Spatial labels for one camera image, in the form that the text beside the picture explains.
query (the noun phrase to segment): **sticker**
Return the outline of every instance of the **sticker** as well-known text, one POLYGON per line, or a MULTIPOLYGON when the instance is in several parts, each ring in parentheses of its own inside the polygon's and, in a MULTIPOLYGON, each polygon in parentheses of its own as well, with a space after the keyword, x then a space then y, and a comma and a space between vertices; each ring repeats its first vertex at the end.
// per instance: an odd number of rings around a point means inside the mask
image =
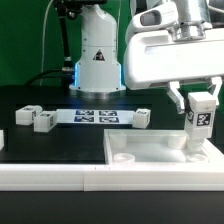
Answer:
POLYGON ((117 117, 100 117, 101 123, 119 123, 119 119, 117 117))
POLYGON ((53 125, 54 125, 54 118, 51 117, 51 118, 50 118, 50 127, 52 127, 53 125))
POLYGON ((93 58, 94 61, 105 61, 104 57, 103 57, 103 54, 101 52, 101 50, 99 50, 95 57, 93 58))
POLYGON ((211 113, 198 114, 197 126, 208 126, 211 122, 211 113))
POLYGON ((25 107, 25 108, 23 108, 23 110, 31 111, 31 110, 33 110, 33 108, 31 108, 31 107, 25 107))
POLYGON ((83 117, 83 116, 77 116, 75 117, 75 122, 87 122, 87 123, 92 123, 94 122, 94 117, 83 117))
POLYGON ((32 120, 34 120, 34 117, 36 117, 37 116, 37 112, 36 111, 33 111, 32 112, 32 120))
POLYGON ((194 122, 194 112, 191 110, 187 113, 187 119, 193 124, 194 122))
POLYGON ((40 116, 41 116, 41 117, 50 117, 51 114, 41 114, 40 116))
POLYGON ((76 115, 94 115, 94 111, 93 110, 77 110, 76 115))
POLYGON ((100 116, 117 116, 117 111, 115 110, 100 110, 100 116))

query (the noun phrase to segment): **white block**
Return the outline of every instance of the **white block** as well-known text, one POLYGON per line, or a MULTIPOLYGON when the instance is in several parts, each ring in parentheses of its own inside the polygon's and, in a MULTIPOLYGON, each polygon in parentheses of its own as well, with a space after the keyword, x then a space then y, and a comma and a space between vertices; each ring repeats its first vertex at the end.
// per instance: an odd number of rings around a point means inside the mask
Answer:
POLYGON ((185 119, 185 131, 191 139, 210 138, 216 110, 216 98, 208 92, 189 93, 191 110, 185 119))
POLYGON ((151 110, 138 109, 133 115, 133 128, 146 128, 150 121, 151 110))
POLYGON ((49 132, 57 124, 56 111, 43 111, 34 118, 34 132, 49 132))
POLYGON ((0 150, 4 147, 4 132, 0 130, 0 150))
POLYGON ((41 106, 28 105, 16 111, 16 124, 30 125, 34 121, 34 117, 43 111, 41 106))

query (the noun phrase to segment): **white cube with marker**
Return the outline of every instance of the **white cube with marker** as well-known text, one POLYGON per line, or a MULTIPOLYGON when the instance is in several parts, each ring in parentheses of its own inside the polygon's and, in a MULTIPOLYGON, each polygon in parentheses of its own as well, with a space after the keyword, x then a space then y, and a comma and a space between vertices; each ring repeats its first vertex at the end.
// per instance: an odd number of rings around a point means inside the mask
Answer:
POLYGON ((43 111, 41 106, 28 105, 16 111, 17 125, 30 125, 34 118, 43 111))
POLYGON ((34 132, 49 132, 57 124, 56 111, 43 111, 34 119, 34 132))
POLYGON ((146 128, 150 122, 151 110, 138 109, 133 115, 133 128, 146 128))

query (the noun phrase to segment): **black table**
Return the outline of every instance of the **black table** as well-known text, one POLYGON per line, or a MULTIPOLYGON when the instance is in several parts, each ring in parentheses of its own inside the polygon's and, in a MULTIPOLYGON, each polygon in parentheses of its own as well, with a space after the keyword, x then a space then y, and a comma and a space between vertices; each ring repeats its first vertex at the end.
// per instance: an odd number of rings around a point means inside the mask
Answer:
MULTIPOLYGON (((130 125, 58 125, 48 134, 15 125, 26 105, 45 110, 152 110, 149 129, 183 129, 184 116, 165 90, 127 92, 109 100, 67 95, 59 87, 0 88, 0 129, 6 145, 0 163, 105 164, 103 130, 130 125)), ((211 141, 224 150, 224 115, 216 113, 211 141)), ((0 192, 1 223, 224 223, 224 192, 0 192)))

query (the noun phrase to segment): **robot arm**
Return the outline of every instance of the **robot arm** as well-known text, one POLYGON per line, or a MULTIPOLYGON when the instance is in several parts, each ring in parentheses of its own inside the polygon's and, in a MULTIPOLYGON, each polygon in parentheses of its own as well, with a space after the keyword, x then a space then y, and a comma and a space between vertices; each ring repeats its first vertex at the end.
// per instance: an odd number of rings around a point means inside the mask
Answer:
POLYGON ((185 131, 190 138, 189 147, 200 148, 203 139, 211 137, 219 105, 224 77, 224 29, 211 29, 206 0, 158 3, 159 6, 133 16, 127 29, 125 83, 133 90, 165 86, 177 112, 187 114, 185 131), (172 15, 168 22, 162 19, 166 12, 172 15), (149 26, 144 26, 146 16, 149 26), (207 82, 210 93, 189 93, 185 100, 178 91, 181 84, 199 82, 207 82))
MULTIPOLYGON (((147 18, 148 24, 150 21, 156 21, 152 16, 147 18)), ((207 30, 210 28, 209 22, 206 0, 175 0, 135 15, 126 34, 128 37, 124 57, 126 85, 130 89, 167 86, 168 95, 172 96, 176 103, 182 101, 177 91, 180 84, 205 81, 213 83, 211 93, 217 98, 222 83, 220 77, 224 76, 222 61, 224 29, 207 30), (172 11, 173 21, 164 22, 164 26, 156 24, 143 26, 142 18, 151 15, 153 11, 160 12, 157 13, 160 18, 164 17, 165 12, 172 11)), ((178 103, 178 112, 183 113, 184 107, 180 105, 183 104, 178 103)))

